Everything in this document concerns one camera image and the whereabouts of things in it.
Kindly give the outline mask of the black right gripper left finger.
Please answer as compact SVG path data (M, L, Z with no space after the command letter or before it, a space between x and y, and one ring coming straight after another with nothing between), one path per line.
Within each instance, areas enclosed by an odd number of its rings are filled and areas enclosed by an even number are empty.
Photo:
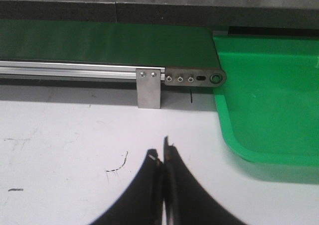
M163 163L155 149L145 159L126 190L93 225L160 225L163 208Z

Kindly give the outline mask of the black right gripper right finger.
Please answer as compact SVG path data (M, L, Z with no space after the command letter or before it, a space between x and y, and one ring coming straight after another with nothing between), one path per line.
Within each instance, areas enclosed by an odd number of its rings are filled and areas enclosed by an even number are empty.
M242 225L200 185L164 138L164 202L168 225Z

